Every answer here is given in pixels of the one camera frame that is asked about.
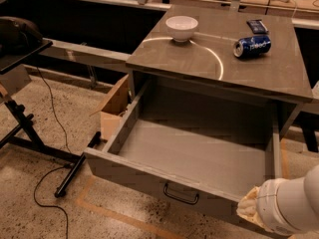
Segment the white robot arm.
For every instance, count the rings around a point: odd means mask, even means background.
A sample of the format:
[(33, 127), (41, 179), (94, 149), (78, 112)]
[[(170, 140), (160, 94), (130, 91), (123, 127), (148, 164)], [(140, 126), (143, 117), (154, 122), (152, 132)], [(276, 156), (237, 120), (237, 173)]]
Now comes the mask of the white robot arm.
[(297, 179), (270, 179), (238, 203), (239, 217), (282, 236), (319, 229), (319, 165)]

